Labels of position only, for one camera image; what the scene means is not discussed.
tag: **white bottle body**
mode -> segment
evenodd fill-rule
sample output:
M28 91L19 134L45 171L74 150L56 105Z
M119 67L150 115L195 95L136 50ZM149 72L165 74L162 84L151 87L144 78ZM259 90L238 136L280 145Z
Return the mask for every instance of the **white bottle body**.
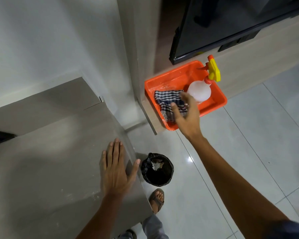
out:
M206 84L205 81L201 80L194 81L189 85L187 93L194 97L197 102L202 103L210 98L210 84Z

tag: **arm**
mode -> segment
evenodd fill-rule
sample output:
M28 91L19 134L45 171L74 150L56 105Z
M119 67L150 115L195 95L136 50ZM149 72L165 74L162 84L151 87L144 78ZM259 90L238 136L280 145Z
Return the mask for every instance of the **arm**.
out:
M180 131L190 141L205 166L228 212L245 238L262 238L278 221L288 218L237 173L203 137L199 126L196 101L187 93L181 94L189 105L183 118L172 104Z
M110 142L108 151L102 153L104 198L101 206L76 239L110 238L117 212L124 195L135 181L140 160L133 165L131 175L127 177L124 167L125 149L123 143L116 139Z

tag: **yellow spray nozzle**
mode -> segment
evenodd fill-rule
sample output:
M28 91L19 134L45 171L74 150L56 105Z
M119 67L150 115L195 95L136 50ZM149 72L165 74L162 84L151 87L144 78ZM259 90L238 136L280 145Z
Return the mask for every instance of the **yellow spray nozzle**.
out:
M208 56L208 63L206 63L206 66L208 66L209 75L208 78L210 80L214 80L216 82L220 81L220 71L217 67L216 61L212 55Z

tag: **black and white plaid cloth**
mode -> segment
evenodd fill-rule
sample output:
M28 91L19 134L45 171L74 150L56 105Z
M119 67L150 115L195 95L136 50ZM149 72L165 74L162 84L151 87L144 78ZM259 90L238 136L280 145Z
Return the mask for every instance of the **black and white plaid cloth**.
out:
M182 116L187 115L187 108L184 101L179 97L179 94L184 90L167 90L167 91L155 91L155 100L161 106L161 113L166 121L175 122L173 110L171 109L171 103L174 102L179 109Z

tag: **gray pants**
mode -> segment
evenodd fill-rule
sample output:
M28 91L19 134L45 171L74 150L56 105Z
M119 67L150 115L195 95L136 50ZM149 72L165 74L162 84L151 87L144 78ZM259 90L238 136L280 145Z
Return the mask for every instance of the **gray pants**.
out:
M163 224L156 215L151 215L142 222L142 227L147 239L168 239L164 232ZM130 232L125 232L119 239L133 239Z

